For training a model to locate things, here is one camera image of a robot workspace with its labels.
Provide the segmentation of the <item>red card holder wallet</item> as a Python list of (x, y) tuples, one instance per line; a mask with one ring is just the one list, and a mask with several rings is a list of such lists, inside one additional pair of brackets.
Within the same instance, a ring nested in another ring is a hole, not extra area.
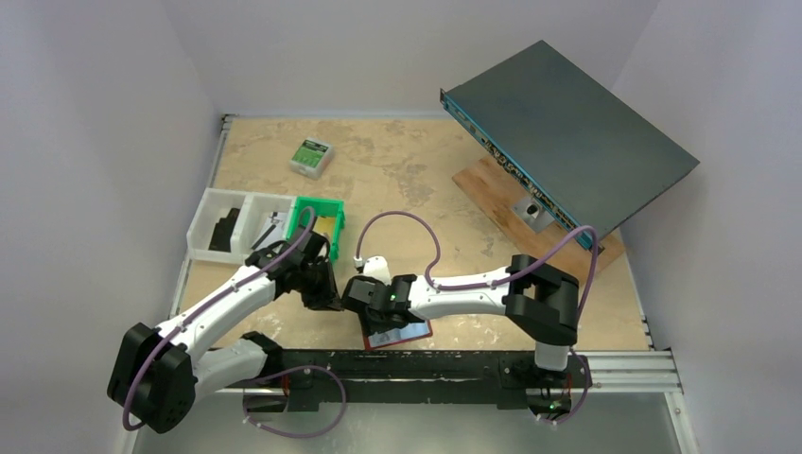
[(403, 327), (360, 319), (360, 328), (366, 350), (377, 350), (433, 336), (431, 322), (408, 323)]

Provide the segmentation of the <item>grey card black stripe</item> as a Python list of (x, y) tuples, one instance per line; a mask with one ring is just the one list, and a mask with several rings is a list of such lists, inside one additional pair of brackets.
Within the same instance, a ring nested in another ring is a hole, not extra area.
[(268, 247), (276, 241), (285, 238), (285, 222), (287, 218), (286, 212), (270, 212), (268, 213), (264, 224), (260, 228), (256, 240), (254, 241), (251, 249), (253, 251)]

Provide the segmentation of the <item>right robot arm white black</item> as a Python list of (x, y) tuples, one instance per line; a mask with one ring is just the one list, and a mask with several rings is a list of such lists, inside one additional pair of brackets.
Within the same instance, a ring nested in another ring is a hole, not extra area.
[(432, 281), (366, 270), (348, 281), (341, 299), (370, 335), (449, 316), (504, 316), (535, 341), (537, 368), (563, 372), (578, 339), (579, 290), (574, 276), (517, 254), (506, 267)]

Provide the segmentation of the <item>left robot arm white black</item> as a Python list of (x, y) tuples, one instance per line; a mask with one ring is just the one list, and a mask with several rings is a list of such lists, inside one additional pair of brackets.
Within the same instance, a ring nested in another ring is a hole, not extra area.
[(123, 336), (107, 395), (123, 409), (124, 429), (175, 428), (205, 396), (239, 382), (274, 380), (283, 348), (252, 331), (225, 348), (215, 343), (256, 310), (296, 292), (313, 310), (340, 309), (331, 244), (313, 231), (253, 252), (234, 275), (183, 313)]

